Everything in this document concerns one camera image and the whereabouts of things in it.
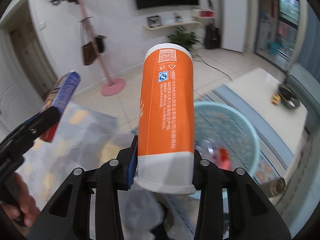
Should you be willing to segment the person's left hand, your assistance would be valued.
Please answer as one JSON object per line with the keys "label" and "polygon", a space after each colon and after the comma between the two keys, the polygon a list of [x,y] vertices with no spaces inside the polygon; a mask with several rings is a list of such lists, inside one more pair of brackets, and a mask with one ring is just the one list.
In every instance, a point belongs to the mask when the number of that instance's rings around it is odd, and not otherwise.
{"label": "person's left hand", "polygon": [[19,188],[18,205],[4,203],[2,206],[11,220],[15,220],[23,213],[24,224],[28,228],[31,228],[41,211],[36,206],[35,199],[30,195],[28,187],[22,177],[17,173],[14,173],[14,176]]}

